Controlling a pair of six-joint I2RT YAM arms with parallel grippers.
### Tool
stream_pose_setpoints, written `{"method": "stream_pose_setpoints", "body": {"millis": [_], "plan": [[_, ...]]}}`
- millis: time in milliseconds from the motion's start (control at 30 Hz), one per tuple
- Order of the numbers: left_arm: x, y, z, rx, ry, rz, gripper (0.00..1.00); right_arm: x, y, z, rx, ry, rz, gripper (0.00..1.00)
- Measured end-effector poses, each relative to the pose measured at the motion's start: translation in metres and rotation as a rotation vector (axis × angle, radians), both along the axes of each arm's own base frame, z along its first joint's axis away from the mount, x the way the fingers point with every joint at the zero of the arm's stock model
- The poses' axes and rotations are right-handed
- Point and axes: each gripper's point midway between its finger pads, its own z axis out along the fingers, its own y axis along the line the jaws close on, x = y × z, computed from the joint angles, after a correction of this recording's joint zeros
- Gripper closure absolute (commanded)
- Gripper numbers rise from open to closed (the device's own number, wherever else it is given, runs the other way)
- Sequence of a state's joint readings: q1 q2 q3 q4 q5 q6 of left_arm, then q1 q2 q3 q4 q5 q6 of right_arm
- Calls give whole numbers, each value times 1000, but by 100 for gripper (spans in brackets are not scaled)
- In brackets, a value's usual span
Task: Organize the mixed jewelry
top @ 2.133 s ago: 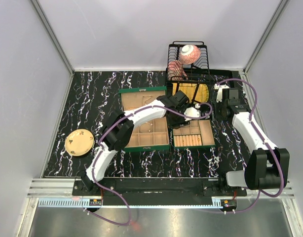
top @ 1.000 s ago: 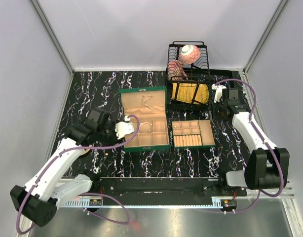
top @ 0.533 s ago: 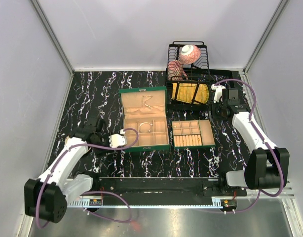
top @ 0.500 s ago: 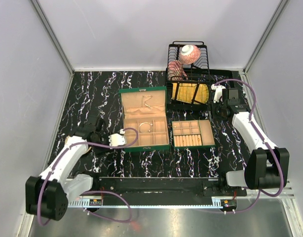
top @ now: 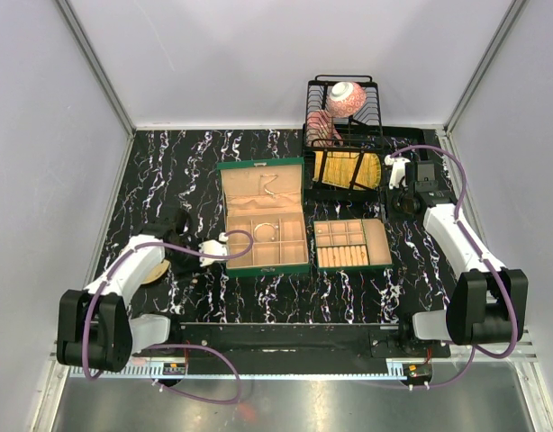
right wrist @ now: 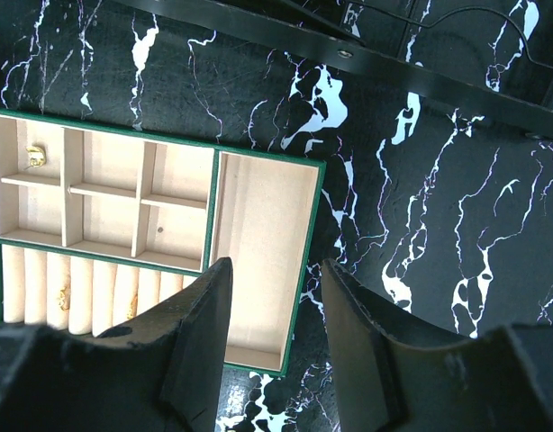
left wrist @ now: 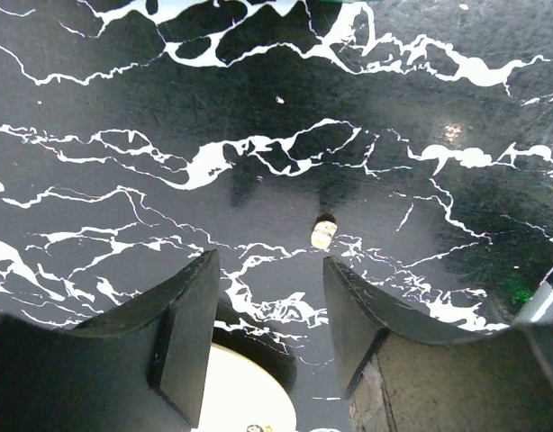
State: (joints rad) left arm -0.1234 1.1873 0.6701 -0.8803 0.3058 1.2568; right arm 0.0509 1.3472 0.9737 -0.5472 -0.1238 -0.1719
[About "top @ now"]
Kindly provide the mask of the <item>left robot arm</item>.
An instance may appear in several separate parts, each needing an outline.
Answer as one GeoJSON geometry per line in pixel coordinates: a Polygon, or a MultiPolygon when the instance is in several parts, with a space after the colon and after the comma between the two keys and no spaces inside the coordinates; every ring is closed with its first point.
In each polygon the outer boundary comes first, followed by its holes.
{"type": "Polygon", "coordinates": [[[172,209],[142,225],[130,237],[119,257],[92,283],[68,290],[59,300],[56,357],[59,363],[80,366],[87,358],[90,369],[119,372],[132,354],[153,346],[163,356],[182,347],[183,335],[171,327],[170,318],[147,314],[130,319],[127,308],[133,295],[154,269],[169,262],[177,274],[191,274],[199,258],[164,243],[197,249],[191,236],[192,220],[183,209],[172,209]]]}

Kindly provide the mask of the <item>small green jewelry tray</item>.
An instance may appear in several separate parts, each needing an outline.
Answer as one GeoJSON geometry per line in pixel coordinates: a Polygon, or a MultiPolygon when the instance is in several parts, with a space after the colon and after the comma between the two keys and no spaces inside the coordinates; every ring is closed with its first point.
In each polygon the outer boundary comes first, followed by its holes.
{"type": "Polygon", "coordinates": [[[319,270],[387,268],[393,263],[380,219],[322,220],[316,221],[313,229],[319,270]]]}

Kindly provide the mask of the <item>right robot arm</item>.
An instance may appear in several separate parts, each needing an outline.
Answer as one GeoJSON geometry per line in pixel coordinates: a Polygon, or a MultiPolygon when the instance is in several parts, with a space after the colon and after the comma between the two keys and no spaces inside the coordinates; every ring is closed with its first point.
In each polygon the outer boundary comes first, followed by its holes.
{"type": "Polygon", "coordinates": [[[458,346],[521,340],[528,295],[528,278],[510,269],[487,249],[469,226],[455,195],[440,185],[428,160],[387,156],[389,208],[416,218],[435,240],[457,278],[443,310],[416,312],[405,320],[397,345],[406,356],[418,356],[430,341],[458,346]]]}

